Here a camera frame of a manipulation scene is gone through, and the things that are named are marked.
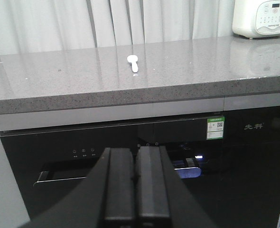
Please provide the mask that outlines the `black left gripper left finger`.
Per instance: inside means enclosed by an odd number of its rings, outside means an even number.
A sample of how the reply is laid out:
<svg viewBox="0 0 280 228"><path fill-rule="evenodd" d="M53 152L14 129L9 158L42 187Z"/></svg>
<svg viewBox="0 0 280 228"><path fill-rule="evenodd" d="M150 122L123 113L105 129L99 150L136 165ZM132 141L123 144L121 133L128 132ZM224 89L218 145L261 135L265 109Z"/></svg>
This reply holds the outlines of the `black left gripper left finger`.
<svg viewBox="0 0 280 228"><path fill-rule="evenodd" d="M25 228L134 228L133 155L105 148L100 159L63 200Z"/></svg>

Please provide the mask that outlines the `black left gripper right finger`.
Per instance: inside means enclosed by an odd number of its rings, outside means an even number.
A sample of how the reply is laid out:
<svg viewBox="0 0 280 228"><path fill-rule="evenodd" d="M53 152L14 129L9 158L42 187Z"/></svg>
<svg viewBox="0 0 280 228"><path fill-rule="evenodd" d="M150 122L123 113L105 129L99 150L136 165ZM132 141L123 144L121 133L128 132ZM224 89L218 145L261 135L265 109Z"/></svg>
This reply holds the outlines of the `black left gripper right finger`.
<svg viewBox="0 0 280 228"><path fill-rule="evenodd" d="M174 170L164 146L141 147L136 173L137 227L216 227Z"/></svg>

